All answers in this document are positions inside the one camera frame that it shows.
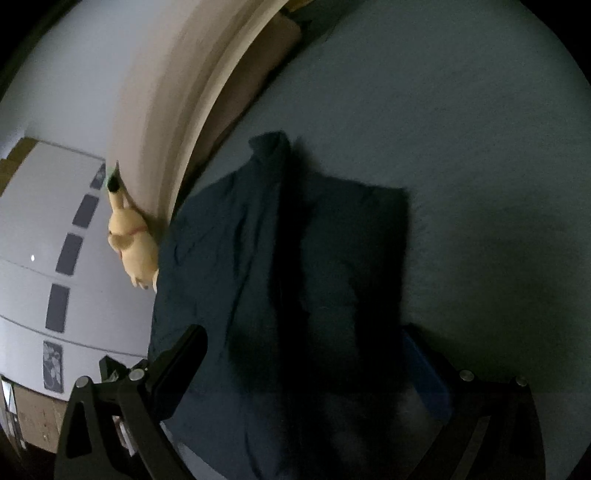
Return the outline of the dark navy puffer jacket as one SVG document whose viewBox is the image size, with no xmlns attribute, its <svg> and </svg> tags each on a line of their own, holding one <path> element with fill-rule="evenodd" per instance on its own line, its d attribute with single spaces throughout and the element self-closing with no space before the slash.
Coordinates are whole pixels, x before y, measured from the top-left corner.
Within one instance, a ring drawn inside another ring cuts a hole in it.
<svg viewBox="0 0 591 480">
<path fill-rule="evenodd" d="M 282 132 L 249 145 L 160 247 L 151 354 L 208 337 L 167 428 L 228 479 L 393 479 L 407 194 L 325 176 Z"/>
</svg>

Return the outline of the yellow Pikachu plush toy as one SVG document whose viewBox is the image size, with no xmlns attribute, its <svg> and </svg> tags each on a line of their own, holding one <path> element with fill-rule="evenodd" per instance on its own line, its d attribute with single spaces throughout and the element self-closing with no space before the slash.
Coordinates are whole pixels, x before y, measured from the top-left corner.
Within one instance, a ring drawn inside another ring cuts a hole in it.
<svg viewBox="0 0 591 480">
<path fill-rule="evenodd" d="M 142 215 L 127 200 L 118 168 L 106 180 L 106 189 L 111 207 L 108 244 L 118 255 L 133 287 L 157 291 L 158 246 Z"/>
</svg>

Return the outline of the beige pillow under mat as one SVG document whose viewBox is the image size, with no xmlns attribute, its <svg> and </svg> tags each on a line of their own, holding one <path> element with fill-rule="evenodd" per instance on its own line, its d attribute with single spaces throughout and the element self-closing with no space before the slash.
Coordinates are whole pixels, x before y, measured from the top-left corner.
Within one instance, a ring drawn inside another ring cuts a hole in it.
<svg viewBox="0 0 591 480">
<path fill-rule="evenodd" d="M 195 143 L 185 171 L 188 177 L 204 166 L 211 152 L 256 99 L 266 77 L 280 65 L 301 37 L 301 28 L 281 13 L 256 36 L 221 89 Z"/>
</svg>

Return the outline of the cardboard box by bed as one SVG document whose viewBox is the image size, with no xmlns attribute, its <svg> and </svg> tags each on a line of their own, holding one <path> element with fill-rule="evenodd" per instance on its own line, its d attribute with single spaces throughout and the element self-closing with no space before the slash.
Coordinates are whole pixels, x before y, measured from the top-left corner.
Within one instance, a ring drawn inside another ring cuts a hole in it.
<svg viewBox="0 0 591 480">
<path fill-rule="evenodd" d="M 67 403 L 1 378 L 1 427 L 18 455 L 34 446 L 55 454 Z"/>
</svg>

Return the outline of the grey bed sheet mattress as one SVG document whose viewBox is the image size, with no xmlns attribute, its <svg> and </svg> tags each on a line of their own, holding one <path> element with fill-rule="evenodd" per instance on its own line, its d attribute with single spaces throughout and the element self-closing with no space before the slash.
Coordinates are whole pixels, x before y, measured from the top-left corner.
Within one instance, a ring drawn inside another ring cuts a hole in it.
<svg viewBox="0 0 591 480">
<path fill-rule="evenodd" d="M 584 75 L 518 1 L 318 1 L 308 21 L 314 42 L 235 127 L 183 206 L 271 132 L 325 176 L 403 190 L 400 365 L 405 337 L 421 336 L 521 376 L 540 421 L 543 479 L 588 478 Z"/>
</svg>

